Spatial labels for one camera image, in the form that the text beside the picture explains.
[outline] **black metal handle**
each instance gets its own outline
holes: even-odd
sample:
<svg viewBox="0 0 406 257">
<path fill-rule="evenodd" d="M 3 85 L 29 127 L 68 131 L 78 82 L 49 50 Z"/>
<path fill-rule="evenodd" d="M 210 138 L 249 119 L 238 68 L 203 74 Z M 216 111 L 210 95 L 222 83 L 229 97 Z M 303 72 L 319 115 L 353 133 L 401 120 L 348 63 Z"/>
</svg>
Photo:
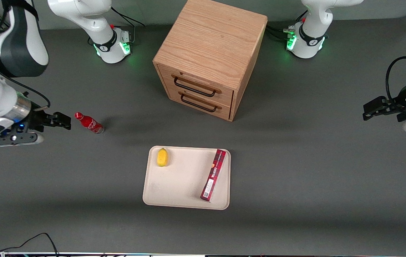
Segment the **black metal handle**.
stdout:
<svg viewBox="0 0 406 257">
<path fill-rule="evenodd" d="M 207 96 L 207 97 L 213 97 L 214 94 L 216 94 L 216 90 L 213 90 L 213 93 L 212 93 L 212 94 L 208 94 L 208 93 L 201 92 L 201 91 L 199 91 L 199 90 L 190 88 L 190 87 L 188 87 L 188 86 L 184 86 L 183 84 L 177 83 L 177 77 L 175 77 L 175 85 L 176 85 L 176 86 L 179 86 L 179 87 L 181 87 L 181 88 L 183 88 L 183 89 L 187 89 L 187 90 L 190 90 L 190 91 L 192 91 L 192 92 L 195 92 L 195 93 L 197 93 L 197 94 L 204 95 L 204 96 Z"/>
<path fill-rule="evenodd" d="M 208 109 L 208 108 L 203 107 L 203 106 L 200 106 L 200 105 L 198 105 L 198 104 L 194 104 L 194 103 L 191 102 L 191 101 L 184 100 L 184 94 L 181 95 L 181 101 L 183 101 L 183 102 L 186 103 L 186 104 L 190 104 L 190 105 L 192 105 L 192 106 L 195 106 L 195 107 L 198 107 L 198 108 L 200 108 L 200 109 L 203 109 L 203 110 L 205 110 L 205 111 L 207 111 L 207 112 L 215 112 L 215 111 L 217 110 L 217 106 L 214 106 L 214 109 Z"/>
</svg>

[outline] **lemon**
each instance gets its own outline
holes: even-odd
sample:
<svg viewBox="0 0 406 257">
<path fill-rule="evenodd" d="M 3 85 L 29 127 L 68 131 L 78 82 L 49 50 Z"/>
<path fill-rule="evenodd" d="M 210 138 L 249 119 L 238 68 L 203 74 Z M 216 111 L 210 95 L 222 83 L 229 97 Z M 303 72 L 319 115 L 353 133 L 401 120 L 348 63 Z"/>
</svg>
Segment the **lemon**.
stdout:
<svg viewBox="0 0 406 257">
<path fill-rule="evenodd" d="M 165 148 L 162 148 L 159 150 L 159 153 L 157 154 L 157 165 L 160 167 L 166 166 L 168 163 L 168 152 L 165 150 Z"/>
</svg>

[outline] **wooden drawer unit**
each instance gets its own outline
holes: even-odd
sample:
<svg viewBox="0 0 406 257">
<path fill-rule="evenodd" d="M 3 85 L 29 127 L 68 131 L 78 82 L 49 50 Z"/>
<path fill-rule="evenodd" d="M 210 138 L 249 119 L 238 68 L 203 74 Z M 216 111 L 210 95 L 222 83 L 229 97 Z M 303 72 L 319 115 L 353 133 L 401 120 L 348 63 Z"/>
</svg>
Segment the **wooden drawer unit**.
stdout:
<svg viewBox="0 0 406 257">
<path fill-rule="evenodd" d="M 264 15 L 188 0 L 153 60 L 168 97 L 233 121 L 266 24 Z"/>
</svg>

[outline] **tray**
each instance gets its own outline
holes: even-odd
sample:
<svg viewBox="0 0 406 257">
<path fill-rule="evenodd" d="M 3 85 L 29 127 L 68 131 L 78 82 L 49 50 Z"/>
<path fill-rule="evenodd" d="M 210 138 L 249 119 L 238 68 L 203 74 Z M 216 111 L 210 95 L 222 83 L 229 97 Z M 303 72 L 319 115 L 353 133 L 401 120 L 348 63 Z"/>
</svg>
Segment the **tray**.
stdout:
<svg viewBox="0 0 406 257">
<path fill-rule="evenodd" d="M 157 165 L 157 153 L 161 148 L 168 152 L 168 164 Z M 200 199 L 208 179 L 215 148 L 190 148 L 175 146 L 154 146 L 149 159 L 144 181 L 143 202 L 147 205 L 224 210 L 230 203 L 229 151 L 216 182 L 211 202 Z"/>
</svg>

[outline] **table surface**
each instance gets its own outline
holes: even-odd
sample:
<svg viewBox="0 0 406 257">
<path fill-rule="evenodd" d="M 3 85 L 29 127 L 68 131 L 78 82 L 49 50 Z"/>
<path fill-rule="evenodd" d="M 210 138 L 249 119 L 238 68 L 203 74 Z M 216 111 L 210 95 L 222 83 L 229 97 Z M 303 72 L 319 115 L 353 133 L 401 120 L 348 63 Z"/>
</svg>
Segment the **table surface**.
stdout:
<svg viewBox="0 0 406 257">
<path fill-rule="evenodd" d="M 394 115 L 362 119 L 406 55 L 406 17 L 336 21 L 310 60 L 265 36 L 234 122 L 167 99 L 152 58 L 169 29 L 138 28 L 115 65 L 81 29 L 42 31 L 48 69 L 20 81 L 50 112 L 107 130 L 73 119 L 40 145 L 0 148 L 0 249 L 48 232 L 61 252 L 406 256 L 406 133 Z M 391 82 L 394 94 L 406 85 L 406 61 Z M 229 208 L 145 205 L 154 145 L 228 149 Z M 24 251 L 52 248 L 41 238 Z"/>
</svg>

